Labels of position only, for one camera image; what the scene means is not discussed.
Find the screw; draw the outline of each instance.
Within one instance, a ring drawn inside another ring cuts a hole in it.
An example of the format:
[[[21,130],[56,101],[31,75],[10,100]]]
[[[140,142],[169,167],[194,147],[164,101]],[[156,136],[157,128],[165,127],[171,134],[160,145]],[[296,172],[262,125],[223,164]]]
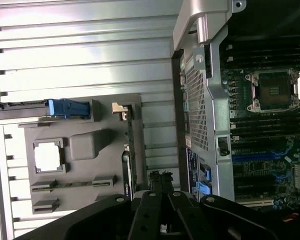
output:
[[[210,203],[213,203],[213,202],[215,201],[215,198],[212,197],[212,196],[208,196],[208,197],[206,198],[206,200],[207,200],[208,202],[210,202]]]
[[[181,193],[178,192],[178,191],[175,191],[172,195],[175,196],[175,197],[180,197],[180,196],[181,196]]]

